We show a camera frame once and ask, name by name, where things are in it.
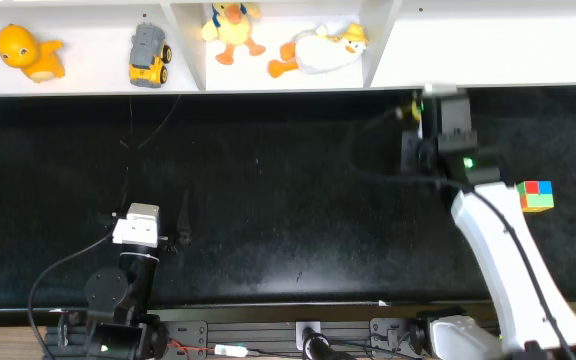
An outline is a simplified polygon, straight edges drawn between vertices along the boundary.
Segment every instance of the green led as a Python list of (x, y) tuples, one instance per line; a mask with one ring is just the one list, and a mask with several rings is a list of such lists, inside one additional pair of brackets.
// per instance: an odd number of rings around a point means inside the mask
[(464, 166), (466, 169), (472, 169), (475, 166), (475, 161), (472, 158), (464, 158)]

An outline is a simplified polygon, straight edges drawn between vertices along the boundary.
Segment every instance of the toy truck wheel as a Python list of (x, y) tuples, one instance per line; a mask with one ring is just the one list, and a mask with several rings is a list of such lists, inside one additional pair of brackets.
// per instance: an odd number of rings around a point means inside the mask
[(168, 64), (172, 60), (172, 49), (168, 45), (164, 45), (163, 51), (164, 64)]
[(161, 67), (161, 74), (159, 76), (159, 79), (161, 80), (160, 82), (162, 84), (165, 84), (166, 81), (168, 81), (168, 69), (166, 69), (165, 66)]

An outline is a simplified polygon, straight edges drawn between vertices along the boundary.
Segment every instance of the toy truck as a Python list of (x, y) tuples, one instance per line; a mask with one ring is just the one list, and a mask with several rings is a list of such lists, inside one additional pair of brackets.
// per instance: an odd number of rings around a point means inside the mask
[(130, 83), (158, 88), (168, 80), (164, 64), (172, 60), (172, 50), (166, 45), (164, 32), (152, 24), (140, 24), (132, 37), (130, 50)]

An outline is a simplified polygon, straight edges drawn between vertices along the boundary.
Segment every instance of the black table surface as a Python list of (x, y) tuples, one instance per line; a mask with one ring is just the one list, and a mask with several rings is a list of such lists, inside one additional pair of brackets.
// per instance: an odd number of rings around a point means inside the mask
[[(155, 308), (488, 299), (437, 194), (348, 171), (349, 158), (394, 168), (392, 109), (403, 94), (182, 96), (139, 151), (176, 96), (0, 99), (0, 308), (25, 307), (44, 268), (107, 232), (102, 220), (126, 179), (129, 202), (161, 207), (164, 232), (194, 189), (195, 236), (162, 257)], [(576, 300), (576, 87), (470, 95), (480, 142), (503, 153), (517, 180), (552, 181), (555, 209), (527, 222)], [(88, 276), (118, 253), (106, 243), (56, 269), (37, 306), (83, 305)]]

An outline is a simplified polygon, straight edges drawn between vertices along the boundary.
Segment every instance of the toy cube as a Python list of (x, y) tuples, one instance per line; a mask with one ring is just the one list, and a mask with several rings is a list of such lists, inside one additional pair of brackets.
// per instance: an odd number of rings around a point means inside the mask
[(555, 207), (550, 181), (524, 181), (517, 185), (521, 210), (540, 212)]

